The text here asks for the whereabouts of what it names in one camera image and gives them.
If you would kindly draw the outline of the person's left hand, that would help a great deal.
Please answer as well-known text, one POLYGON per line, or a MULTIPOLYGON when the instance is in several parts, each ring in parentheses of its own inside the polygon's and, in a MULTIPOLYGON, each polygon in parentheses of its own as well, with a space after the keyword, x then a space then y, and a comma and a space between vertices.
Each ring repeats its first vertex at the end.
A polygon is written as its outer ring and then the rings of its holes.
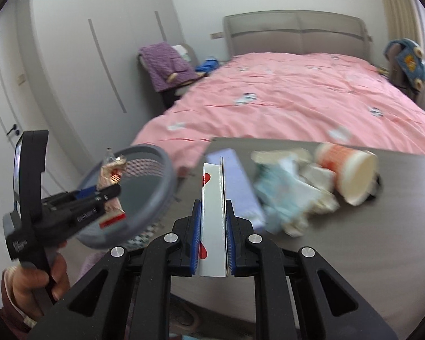
POLYGON ((1 280, 4 312, 12 319, 22 322, 37 321, 43 316, 43 312, 37 304, 34 293, 37 289, 46 292, 50 279, 55 282, 52 295, 58 301, 70 289, 67 262, 59 252, 55 255, 51 274, 40 269, 24 268, 22 265, 4 270, 1 280))

